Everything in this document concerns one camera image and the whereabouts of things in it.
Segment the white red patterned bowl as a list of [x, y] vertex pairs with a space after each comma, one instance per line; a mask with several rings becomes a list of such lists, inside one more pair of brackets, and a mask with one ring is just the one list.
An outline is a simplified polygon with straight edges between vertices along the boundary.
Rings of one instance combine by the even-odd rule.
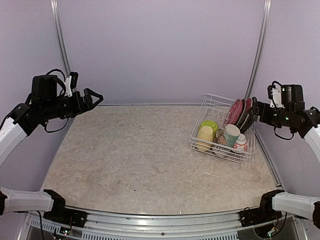
[[234, 146], [233, 146], [233, 150], [235, 150], [236, 152], [240, 151], [240, 152], [247, 152], [248, 151], [248, 141], [247, 138], [244, 134], [240, 134], [238, 136], [238, 139], [236, 140]]

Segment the teal floral mug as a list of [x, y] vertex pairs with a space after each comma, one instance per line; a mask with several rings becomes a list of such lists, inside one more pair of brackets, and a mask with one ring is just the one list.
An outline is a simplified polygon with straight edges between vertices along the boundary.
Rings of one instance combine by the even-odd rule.
[[238, 127], [233, 124], [227, 124], [223, 128], [219, 128], [216, 131], [215, 142], [219, 145], [232, 148], [240, 134], [241, 132]]

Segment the green bowl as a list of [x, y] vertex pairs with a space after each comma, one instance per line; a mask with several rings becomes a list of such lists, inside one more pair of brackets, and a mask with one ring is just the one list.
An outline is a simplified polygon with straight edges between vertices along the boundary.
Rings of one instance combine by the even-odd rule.
[[203, 128], [205, 126], [212, 128], [214, 131], [216, 131], [219, 128], [218, 124], [215, 121], [213, 121], [213, 120], [204, 120], [199, 125], [198, 129], [200, 130], [201, 128]]

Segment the pale yellow mug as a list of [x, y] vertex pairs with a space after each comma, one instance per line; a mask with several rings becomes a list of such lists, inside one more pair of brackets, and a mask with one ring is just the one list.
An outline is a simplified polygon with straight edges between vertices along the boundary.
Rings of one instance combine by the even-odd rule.
[[195, 147], [201, 152], [209, 151], [213, 146], [214, 131], [210, 126], [203, 126], [198, 130]]

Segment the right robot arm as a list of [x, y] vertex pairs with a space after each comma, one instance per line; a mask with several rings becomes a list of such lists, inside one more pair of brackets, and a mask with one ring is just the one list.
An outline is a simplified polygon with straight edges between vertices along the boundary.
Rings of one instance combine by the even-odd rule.
[[[268, 86], [270, 103], [258, 101], [249, 109], [254, 121], [260, 121], [274, 129], [289, 128], [292, 135], [298, 133], [309, 145], [315, 156], [320, 156], [320, 111], [316, 107], [305, 108], [303, 88], [298, 84], [283, 84], [279, 88], [273, 81]], [[261, 196], [256, 218], [266, 222], [277, 213], [289, 213], [320, 226], [319, 197], [296, 195], [284, 190], [269, 191]]]

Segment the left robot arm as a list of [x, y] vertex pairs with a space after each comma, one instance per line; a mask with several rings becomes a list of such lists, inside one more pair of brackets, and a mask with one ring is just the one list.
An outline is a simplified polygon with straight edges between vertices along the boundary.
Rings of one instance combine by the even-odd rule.
[[[84, 94], [75, 91], [78, 74], [71, 72], [65, 80], [45, 74], [32, 79], [31, 92], [24, 103], [15, 106], [0, 125], [0, 162], [39, 126], [47, 127], [53, 119], [73, 119], [93, 110], [104, 97], [89, 88]], [[50, 213], [63, 223], [70, 218], [65, 199], [53, 190], [21, 191], [0, 189], [0, 213], [39, 211]]]

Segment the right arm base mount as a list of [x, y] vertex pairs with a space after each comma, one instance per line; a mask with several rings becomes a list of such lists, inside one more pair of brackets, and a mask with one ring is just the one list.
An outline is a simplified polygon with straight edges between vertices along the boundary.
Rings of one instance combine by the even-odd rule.
[[272, 199], [276, 194], [283, 193], [284, 190], [272, 190], [261, 196], [259, 206], [256, 208], [246, 207], [239, 212], [240, 223], [242, 227], [259, 225], [282, 217], [280, 211], [276, 211], [272, 207]]

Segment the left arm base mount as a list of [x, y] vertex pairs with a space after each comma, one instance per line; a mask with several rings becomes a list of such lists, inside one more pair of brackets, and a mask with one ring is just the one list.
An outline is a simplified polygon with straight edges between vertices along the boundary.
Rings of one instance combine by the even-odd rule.
[[67, 208], [66, 200], [54, 190], [44, 189], [43, 191], [49, 194], [53, 200], [51, 210], [43, 214], [46, 220], [70, 227], [84, 228], [88, 216], [85, 211]]

